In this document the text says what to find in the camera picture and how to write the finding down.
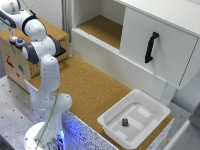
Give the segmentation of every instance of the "white wall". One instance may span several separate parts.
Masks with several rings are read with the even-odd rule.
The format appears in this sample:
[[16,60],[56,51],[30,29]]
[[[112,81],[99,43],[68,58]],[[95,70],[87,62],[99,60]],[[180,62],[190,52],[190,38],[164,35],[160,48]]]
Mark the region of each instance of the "white wall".
[[[24,0],[28,6],[34,2],[34,0]],[[26,6],[20,0],[21,9],[27,10]],[[56,27],[62,29],[62,9],[61,0],[37,0],[36,4],[32,7],[32,10],[38,17],[41,17]]]
[[173,102],[189,112],[197,107],[200,102],[200,71],[182,90],[177,91]]

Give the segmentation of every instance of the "sink basin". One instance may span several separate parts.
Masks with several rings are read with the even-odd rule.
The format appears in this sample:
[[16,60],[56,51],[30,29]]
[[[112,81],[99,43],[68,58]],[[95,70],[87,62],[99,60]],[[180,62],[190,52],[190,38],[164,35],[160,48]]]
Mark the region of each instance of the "sink basin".
[[[105,133],[125,149],[136,149],[169,115],[170,109],[140,90],[133,90],[97,121]],[[122,119],[128,126],[122,126]]]

